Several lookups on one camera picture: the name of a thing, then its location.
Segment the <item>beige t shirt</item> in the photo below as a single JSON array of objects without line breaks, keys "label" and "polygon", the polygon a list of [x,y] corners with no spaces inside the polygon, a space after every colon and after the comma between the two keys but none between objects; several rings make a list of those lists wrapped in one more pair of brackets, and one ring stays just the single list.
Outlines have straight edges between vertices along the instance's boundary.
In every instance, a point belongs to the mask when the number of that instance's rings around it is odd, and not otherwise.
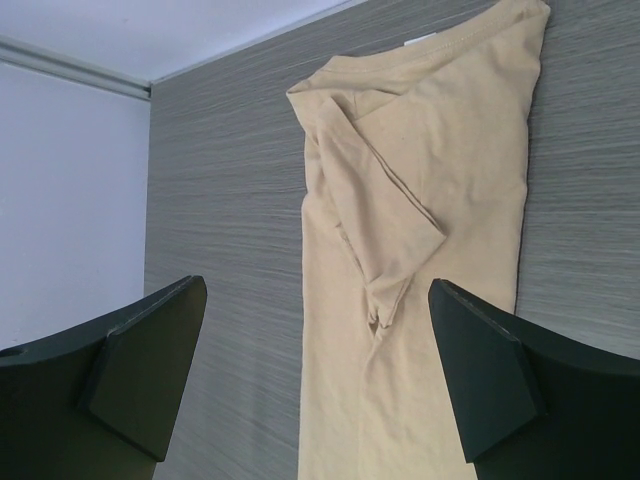
[{"label": "beige t shirt", "polygon": [[336,56],[287,96],[305,133],[302,479],[472,479],[432,328],[437,278],[516,302],[528,117],[549,6]]}]

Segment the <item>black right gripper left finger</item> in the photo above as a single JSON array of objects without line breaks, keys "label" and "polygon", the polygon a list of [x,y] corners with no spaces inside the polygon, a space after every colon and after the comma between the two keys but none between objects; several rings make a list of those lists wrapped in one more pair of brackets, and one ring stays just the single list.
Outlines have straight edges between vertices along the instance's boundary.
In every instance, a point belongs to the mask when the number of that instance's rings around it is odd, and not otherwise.
[{"label": "black right gripper left finger", "polygon": [[150,479],[166,459],[207,302],[187,276],[1,352],[4,479]]}]

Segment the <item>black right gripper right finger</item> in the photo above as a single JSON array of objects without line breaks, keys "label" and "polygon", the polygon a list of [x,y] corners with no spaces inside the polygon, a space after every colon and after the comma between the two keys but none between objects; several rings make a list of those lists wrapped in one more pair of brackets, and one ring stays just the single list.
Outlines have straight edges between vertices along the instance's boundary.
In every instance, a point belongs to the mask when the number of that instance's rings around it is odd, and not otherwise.
[{"label": "black right gripper right finger", "polygon": [[480,479],[636,479],[639,362],[436,279],[429,307],[465,460]]}]

